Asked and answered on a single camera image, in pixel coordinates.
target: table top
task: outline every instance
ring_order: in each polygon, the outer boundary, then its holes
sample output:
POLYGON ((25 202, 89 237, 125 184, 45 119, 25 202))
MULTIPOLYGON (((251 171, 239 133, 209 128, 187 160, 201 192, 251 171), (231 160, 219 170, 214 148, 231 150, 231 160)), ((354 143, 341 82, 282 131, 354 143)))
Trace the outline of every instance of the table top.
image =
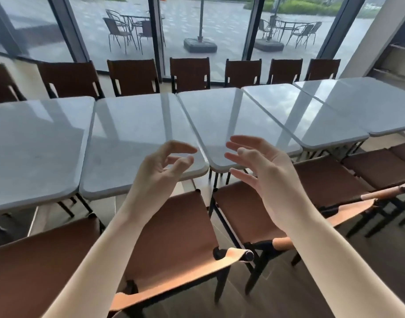
POLYGON ((0 104, 0 211, 76 193, 94 98, 0 104))
POLYGON ((294 85, 353 119, 371 136, 405 131, 405 91, 370 78, 299 81, 294 85))
POLYGON ((305 150, 364 141, 369 134, 347 117, 290 84, 243 87, 305 150))
MULTIPOLYGON (((80 194, 95 200, 127 193, 145 156, 170 139, 198 147, 175 95, 163 93, 97 101, 80 194)), ((194 164, 181 180, 208 171, 208 162, 200 150, 194 158, 194 164)))
POLYGON ((210 166, 219 173, 237 165, 224 157, 232 135, 259 136, 290 156, 301 153, 290 134, 242 90, 237 88, 184 91, 178 95, 210 166))

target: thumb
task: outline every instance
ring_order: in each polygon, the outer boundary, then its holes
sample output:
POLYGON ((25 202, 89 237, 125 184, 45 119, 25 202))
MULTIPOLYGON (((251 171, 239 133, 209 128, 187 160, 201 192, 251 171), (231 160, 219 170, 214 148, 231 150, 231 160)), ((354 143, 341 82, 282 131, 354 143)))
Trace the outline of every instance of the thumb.
POLYGON ((253 170, 259 173, 259 170, 264 169, 270 164, 270 161, 264 157, 258 150, 248 150, 246 148, 238 148, 237 154, 250 165, 253 166, 253 170))
POLYGON ((174 164, 166 171, 172 174, 175 178, 179 179, 179 177, 186 171, 192 164, 194 163, 194 157, 181 157, 174 164))

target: right hand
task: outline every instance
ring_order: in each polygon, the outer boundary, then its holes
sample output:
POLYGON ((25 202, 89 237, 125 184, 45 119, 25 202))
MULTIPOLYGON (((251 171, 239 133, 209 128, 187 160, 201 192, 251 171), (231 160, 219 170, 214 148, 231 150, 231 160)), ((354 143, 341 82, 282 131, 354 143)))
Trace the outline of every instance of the right hand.
POLYGON ((286 153, 262 138, 245 135, 232 136, 226 147, 237 152, 225 153, 227 159, 258 175, 255 177, 230 169, 233 176, 258 192, 271 219, 281 230, 287 232, 298 219, 304 222, 308 216, 317 212, 286 153))

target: left hand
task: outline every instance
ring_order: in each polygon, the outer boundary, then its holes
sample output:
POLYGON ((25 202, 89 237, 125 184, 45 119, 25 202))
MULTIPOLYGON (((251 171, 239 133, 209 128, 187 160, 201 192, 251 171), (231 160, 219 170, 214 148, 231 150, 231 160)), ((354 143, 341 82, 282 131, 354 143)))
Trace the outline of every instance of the left hand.
POLYGON ((187 143, 170 140, 143 160, 135 181, 121 207, 121 212, 146 224, 172 194, 180 176, 194 162, 194 157, 170 156, 172 153, 194 154, 198 150, 187 143))

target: floor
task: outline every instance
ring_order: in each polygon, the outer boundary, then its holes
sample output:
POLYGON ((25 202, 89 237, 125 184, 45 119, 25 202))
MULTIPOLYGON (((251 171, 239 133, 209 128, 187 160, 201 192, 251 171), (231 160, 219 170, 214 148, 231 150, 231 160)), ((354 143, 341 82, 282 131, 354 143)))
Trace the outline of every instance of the floor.
MULTIPOLYGON (((111 49, 108 42, 108 29, 102 20, 106 17, 105 9, 118 11, 126 15, 138 15, 149 17, 148 0, 127 0, 127 2, 109 0, 69 0, 73 9, 79 30, 82 34, 85 46, 91 60, 98 70, 107 70, 107 59, 150 59, 154 58, 154 48, 151 38, 142 38, 143 51, 136 49, 133 44, 127 46, 127 54, 124 49, 124 40, 119 38, 119 44, 111 40, 111 49)), ((25 39, 25 28, 43 27, 56 23, 55 17, 47 0, 0 0, 7 12, 12 24, 16 29, 21 29, 25 39)), ((224 80, 226 59, 241 60, 245 44, 245 36, 249 24, 250 10, 243 8, 245 3, 218 2, 205 0, 202 35, 205 40, 217 44, 217 52, 210 54, 195 54, 187 52, 183 47, 185 38, 196 38, 200 30, 200 0, 167 0, 160 3, 163 19, 163 32, 166 41, 164 47, 164 62, 166 75, 170 74, 169 58, 206 58, 210 57, 210 71, 212 81, 224 80)), ((269 21, 271 13, 263 12, 261 18, 269 21)), ((296 37, 290 39, 290 31, 285 31, 282 42, 286 45, 282 52, 266 53, 254 49, 252 60, 262 59, 261 81, 267 80, 270 61, 274 59, 304 59, 302 75, 305 76, 308 63, 311 58, 316 58, 328 32, 334 21, 333 16, 318 15, 279 15, 283 21, 296 22, 296 26, 302 23, 322 22, 316 37, 311 36, 307 47, 295 47, 296 37)), ((354 51, 360 44, 364 34, 370 27, 373 19, 355 19, 348 31, 347 37, 340 46, 336 58, 342 60, 339 74, 347 65, 354 51)), ((134 40, 137 42, 136 31, 132 31, 134 40)), ((277 31, 273 37, 279 39, 281 31, 277 31)), ((72 61, 65 42, 52 42, 54 35, 58 33, 41 32, 42 41, 46 44, 40 46, 28 46, 30 58, 41 61, 72 61)), ((262 38, 262 31, 258 31, 257 38, 262 38)))
MULTIPOLYGON (((0 58, 5 62, 18 83, 21 91, 30 99, 46 98, 45 88, 41 84, 36 67, 29 63, 12 62, 0 58)), ((101 77, 101 84, 106 96, 113 96, 109 78, 101 77)), ((163 84, 162 91, 169 91, 170 85, 163 84)), ((374 150, 390 147, 405 142, 405 137, 399 134, 370 138, 362 148, 374 150)), ((219 186, 224 184, 225 176, 220 178, 219 186)), ((213 182, 208 175, 178 183, 173 194, 188 192, 196 188, 201 190, 206 205, 210 200, 213 182)), ((101 219, 108 224, 114 216, 115 207, 121 205, 124 195, 91 202, 91 207, 101 219)), ((70 221, 68 215, 57 205, 47 205, 42 208, 46 215, 46 225, 36 230, 48 230, 70 221)), ((72 206, 75 214, 73 220, 84 217, 86 210, 77 203, 72 206)), ((13 218, 0 217, 0 224, 13 232, 14 238, 24 237, 29 229, 33 209, 15 212, 13 218)), ((339 228, 345 234, 355 221, 349 221, 339 228)), ((350 243, 379 275, 380 278, 405 302, 405 227, 396 224, 398 219, 386 227, 379 234, 365 239, 363 233, 370 229, 375 222, 372 221, 362 232, 353 236, 350 243)), ((227 236, 220 220, 215 213, 212 224, 221 248, 231 247, 232 243, 227 236)), ((6 237, 0 234, 0 244, 7 243, 6 237)), ((290 261, 295 251, 289 251, 274 259, 263 272, 262 277, 249 296, 245 296, 244 285, 249 272, 244 264, 237 263, 232 266, 224 293, 218 305, 214 304, 214 279, 163 300, 144 310, 147 317, 173 318, 173 317, 333 317, 322 294, 311 278, 303 262, 295 268, 290 261)))

